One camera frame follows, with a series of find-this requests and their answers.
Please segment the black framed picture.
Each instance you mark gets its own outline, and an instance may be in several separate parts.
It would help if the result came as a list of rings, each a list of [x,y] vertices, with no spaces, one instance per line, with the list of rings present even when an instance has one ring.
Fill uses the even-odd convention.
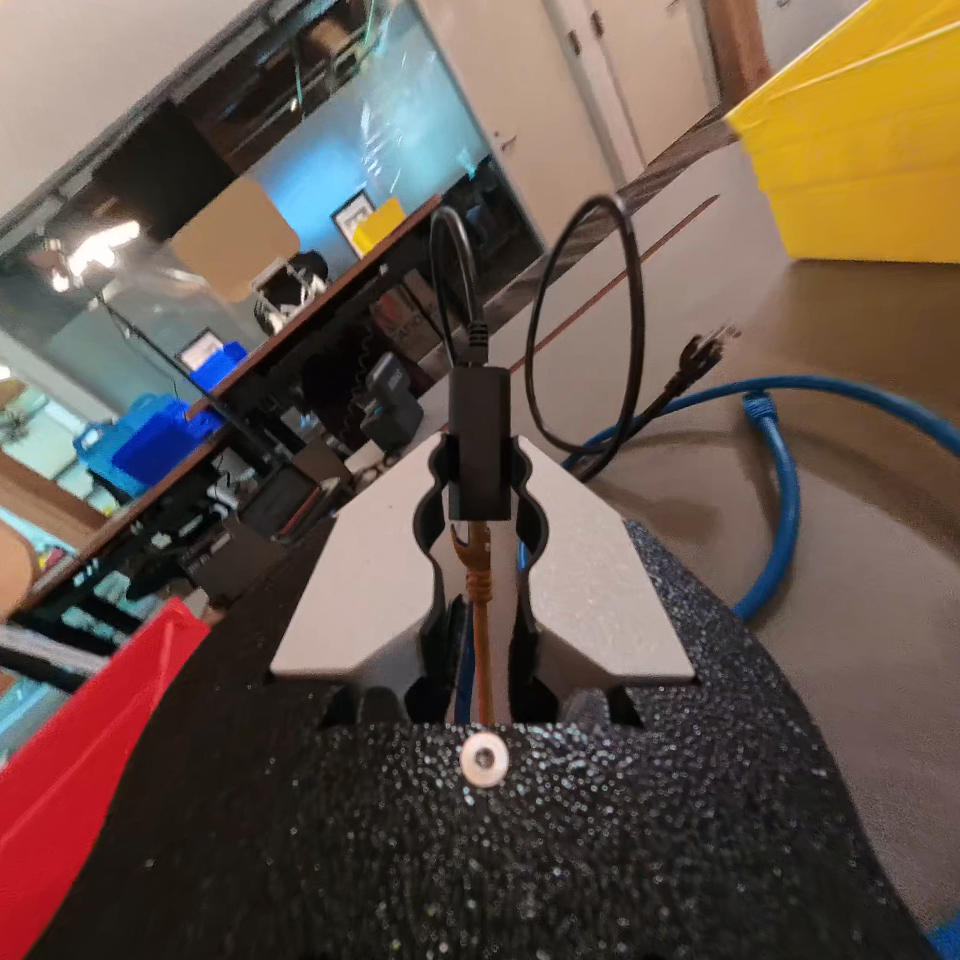
[[[355,239],[355,233],[374,213],[376,207],[366,190],[361,189],[351,196],[345,204],[332,215],[332,220],[338,232],[357,258],[366,256],[366,251],[360,242]]]
[[[219,354],[223,347],[224,342],[206,327],[174,354],[174,357],[188,372],[193,373],[204,366],[214,354]]]

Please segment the black battery charger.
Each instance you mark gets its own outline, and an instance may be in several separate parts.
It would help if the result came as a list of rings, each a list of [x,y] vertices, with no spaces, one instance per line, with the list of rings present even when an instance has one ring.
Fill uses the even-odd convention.
[[[366,397],[360,429],[379,450],[398,453],[414,441],[425,412],[395,354],[385,353],[367,374]]]

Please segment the glass office partition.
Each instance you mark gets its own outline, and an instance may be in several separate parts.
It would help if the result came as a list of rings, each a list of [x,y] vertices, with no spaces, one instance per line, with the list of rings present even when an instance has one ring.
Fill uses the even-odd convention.
[[[227,146],[227,160],[246,164],[297,233],[302,247],[326,260],[333,278],[356,261],[333,215],[357,191],[377,206],[391,196],[412,213],[430,196],[449,194],[474,245],[481,296],[487,300],[525,271],[541,249],[524,222],[447,66],[409,2],[392,12],[377,3],[381,24],[352,78],[304,119],[270,94],[257,138],[240,132],[253,157]],[[145,133],[154,114],[137,115],[213,27],[234,19],[233,2],[2,2],[2,217],[28,193],[125,121]],[[78,389],[125,413],[146,392],[173,392],[162,362],[122,333],[83,291],[57,292],[30,262],[41,233],[73,248],[105,221],[135,220],[141,237],[118,261],[104,295],[168,354],[204,329],[255,350],[265,341],[251,297],[228,304],[208,290],[186,288],[162,270],[179,268],[167,240],[147,238],[145,213],[121,212],[115,194],[95,187],[99,160],[81,163],[78,194],[57,207],[47,195],[18,227],[2,234],[2,342],[17,342]]]

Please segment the small yellow bin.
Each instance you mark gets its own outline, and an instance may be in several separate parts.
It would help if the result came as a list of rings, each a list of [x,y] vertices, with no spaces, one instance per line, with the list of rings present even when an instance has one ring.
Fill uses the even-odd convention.
[[[402,226],[405,220],[406,215],[399,199],[391,196],[354,228],[352,242],[358,256],[365,258],[378,244]]]

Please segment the large yellow plastic bin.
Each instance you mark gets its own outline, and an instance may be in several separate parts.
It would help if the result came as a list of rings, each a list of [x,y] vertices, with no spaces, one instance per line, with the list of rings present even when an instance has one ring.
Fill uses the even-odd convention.
[[[959,3],[865,2],[726,115],[796,259],[959,262]]]

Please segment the stack of blue bins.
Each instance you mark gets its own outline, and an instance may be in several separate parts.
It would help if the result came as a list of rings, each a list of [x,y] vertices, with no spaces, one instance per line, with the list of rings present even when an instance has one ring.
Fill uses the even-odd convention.
[[[78,461],[118,503],[144,496],[203,443],[229,428],[230,421],[212,407],[189,415],[191,402],[185,392],[218,385],[246,355],[239,342],[222,344],[197,369],[199,381],[174,371],[162,359],[145,357],[171,389],[143,390],[119,417],[81,426],[71,442]]]

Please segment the tan rounded board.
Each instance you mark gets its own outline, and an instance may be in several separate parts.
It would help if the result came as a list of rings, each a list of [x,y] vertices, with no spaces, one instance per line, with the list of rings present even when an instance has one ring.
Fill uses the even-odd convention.
[[[238,304],[269,268],[299,253],[301,240],[265,189],[240,176],[186,222],[170,246],[217,297]]]

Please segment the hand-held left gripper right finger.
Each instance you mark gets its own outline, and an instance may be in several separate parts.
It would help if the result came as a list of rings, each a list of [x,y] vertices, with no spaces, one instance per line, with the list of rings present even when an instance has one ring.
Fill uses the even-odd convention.
[[[521,598],[534,677],[552,692],[690,683],[695,672],[621,515],[528,438],[516,439],[519,492],[534,531]]]

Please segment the white double door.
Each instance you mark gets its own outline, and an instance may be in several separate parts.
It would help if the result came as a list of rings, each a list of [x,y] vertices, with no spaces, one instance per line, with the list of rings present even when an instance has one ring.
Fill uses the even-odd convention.
[[[702,2],[414,5],[546,248],[719,104]]]

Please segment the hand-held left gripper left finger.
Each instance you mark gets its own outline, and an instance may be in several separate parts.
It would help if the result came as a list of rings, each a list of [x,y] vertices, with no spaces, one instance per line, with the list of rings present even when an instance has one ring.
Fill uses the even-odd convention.
[[[430,550],[446,528],[446,434],[434,434],[339,510],[270,663],[279,679],[409,689],[446,610]]]

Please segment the red plastic bin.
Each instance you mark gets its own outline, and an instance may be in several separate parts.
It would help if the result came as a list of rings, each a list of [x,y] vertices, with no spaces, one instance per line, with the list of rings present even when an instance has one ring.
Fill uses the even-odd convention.
[[[26,957],[51,923],[148,721],[209,632],[170,600],[2,770],[3,959]]]

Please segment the brown wooden post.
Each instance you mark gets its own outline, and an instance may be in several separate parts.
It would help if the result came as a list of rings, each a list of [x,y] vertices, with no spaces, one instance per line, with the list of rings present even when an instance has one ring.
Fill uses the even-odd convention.
[[[725,109],[762,87],[773,71],[756,1],[702,1],[705,26]]]

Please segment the black printed shirt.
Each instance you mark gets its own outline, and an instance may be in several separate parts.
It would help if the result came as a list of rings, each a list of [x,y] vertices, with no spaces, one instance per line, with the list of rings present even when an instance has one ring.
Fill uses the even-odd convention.
[[[316,249],[306,249],[289,260],[278,260],[251,286],[253,314],[259,328],[271,338],[287,327],[306,306],[327,291],[330,267]]]

